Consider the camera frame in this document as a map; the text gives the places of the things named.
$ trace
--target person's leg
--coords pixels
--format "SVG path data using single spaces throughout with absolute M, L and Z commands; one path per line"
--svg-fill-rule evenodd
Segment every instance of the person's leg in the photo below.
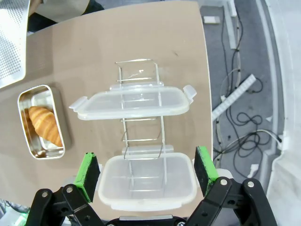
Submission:
M 87 5 L 87 8 L 85 12 L 82 15 L 94 13 L 100 10 L 104 10 L 101 4 L 97 3 L 95 0 L 90 0 L 90 2 Z
M 41 16 L 40 14 L 33 13 L 28 18 L 28 25 L 27 25 L 27 31 L 29 32 L 37 32 L 39 30 L 42 30 L 46 27 L 50 27 L 52 25 L 56 24 L 55 21 L 50 20 L 44 16 Z

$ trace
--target white power strip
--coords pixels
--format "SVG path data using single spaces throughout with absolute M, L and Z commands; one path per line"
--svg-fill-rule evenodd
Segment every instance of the white power strip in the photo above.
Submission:
M 234 92 L 232 92 L 227 99 L 225 99 L 220 105 L 218 105 L 212 111 L 212 121 L 226 111 L 244 92 L 246 92 L 250 86 L 256 81 L 256 78 L 251 74 Z

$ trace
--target table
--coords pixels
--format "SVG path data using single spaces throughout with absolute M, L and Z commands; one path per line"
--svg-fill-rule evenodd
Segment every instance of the table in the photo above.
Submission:
M 195 2 L 153 2 L 104 10 L 68 20 L 27 39 L 26 77 L 0 89 L 0 197 L 30 206 L 37 190 L 56 191 L 77 174 L 85 152 L 99 163 L 121 154 L 119 120 L 81 121 L 68 108 L 81 96 L 106 91 L 116 83 L 116 61 L 155 60 L 167 86 L 193 85 L 198 94 L 190 110 L 164 118 L 166 144 L 194 158 L 195 147 L 212 150 L 211 97 L 206 44 Z M 33 86 L 59 89 L 71 147 L 63 158 L 38 161 L 28 151 L 17 108 L 18 95 Z M 95 195 L 91 204 L 104 219 L 120 215 L 189 216 L 203 196 L 179 209 L 160 212 L 111 210 Z

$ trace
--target metal tray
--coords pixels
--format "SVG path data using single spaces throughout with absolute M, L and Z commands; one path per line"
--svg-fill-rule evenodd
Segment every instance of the metal tray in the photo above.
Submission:
M 28 113 L 28 109 L 31 106 L 42 106 L 53 111 L 62 140 L 62 147 L 57 147 L 36 134 Z M 35 159 L 61 158 L 65 154 L 66 145 L 70 144 L 70 138 L 67 125 L 64 123 L 60 125 L 59 123 L 65 122 L 59 91 L 47 85 L 39 85 L 28 89 L 19 95 L 18 109 L 25 140 L 31 155 Z

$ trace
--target bolt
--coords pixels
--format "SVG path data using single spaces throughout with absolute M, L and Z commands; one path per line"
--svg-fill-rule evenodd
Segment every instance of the bolt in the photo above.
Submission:
M 73 188 L 72 188 L 71 186 L 70 186 L 70 187 L 67 187 L 66 191 L 67 191 L 68 193 L 70 193 L 70 192 L 73 191 Z
M 220 183 L 221 185 L 227 185 L 228 182 L 225 179 L 222 179 Z
M 254 187 L 254 183 L 253 183 L 252 181 L 249 181 L 249 182 L 248 182 L 248 186 L 249 186 L 249 187 Z
M 48 192 L 43 192 L 42 197 L 45 198 L 48 195 Z

